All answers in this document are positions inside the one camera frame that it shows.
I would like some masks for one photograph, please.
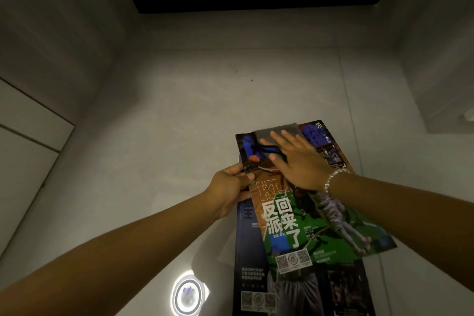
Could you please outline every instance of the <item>magazine cover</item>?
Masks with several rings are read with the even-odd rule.
[[[252,200],[242,201],[237,205],[233,316],[375,316],[361,259],[283,275],[270,271]]]
[[[246,173],[255,180],[249,189],[270,265],[280,274],[311,264],[352,263],[365,255],[396,247],[380,226],[338,200],[318,191],[304,190],[288,182],[269,160],[277,146],[258,140],[270,130],[300,133],[334,168],[352,167],[322,121],[285,125],[236,135]]]

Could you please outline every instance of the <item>bracelet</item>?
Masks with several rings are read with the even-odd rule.
[[[337,169],[337,170],[334,170],[331,175],[329,175],[329,178],[328,178],[328,181],[326,181],[326,183],[324,184],[324,193],[326,195],[329,195],[329,182],[331,181],[331,179],[333,177],[335,177],[336,175],[338,175],[340,172],[347,172],[347,173],[351,173],[349,170],[347,169]]]

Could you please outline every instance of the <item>hand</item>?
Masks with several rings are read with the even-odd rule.
[[[333,171],[332,167],[300,135],[295,137],[285,130],[281,130],[281,134],[284,137],[274,131],[270,132],[271,137],[286,155],[288,163],[276,154],[270,154],[270,160],[295,186],[307,190],[324,190],[324,184]],[[274,145],[265,139],[260,139],[260,143]]]
[[[204,192],[216,206],[218,219],[226,216],[238,201],[250,197],[250,192],[243,190],[254,181],[255,175],[246,175],[242,172],[243,169],[244,165],[239,162],[216,172]]]

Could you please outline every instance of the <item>right hand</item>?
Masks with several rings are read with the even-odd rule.
[[[285,130],[281,130],[282,136],[274,131],[270,132],[270,135],[288,160],[288,163],[285,163],[280,156],[270,154],[270,160],[281,173],[297,187],[323,191],[324,184],[334,169],[314,147],[300,135],[295,137]],[[260,139],[260,143],[275,145],[265,139]]]

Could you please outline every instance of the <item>left hand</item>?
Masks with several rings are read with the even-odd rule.
[[[217,208],[218,219],[226,216],[238,201],[250,197],[249,191],[243,191],[255,179],[253,174],[244,174],[244,165],[239,162],[214,174],[204,192],[212,205]]]

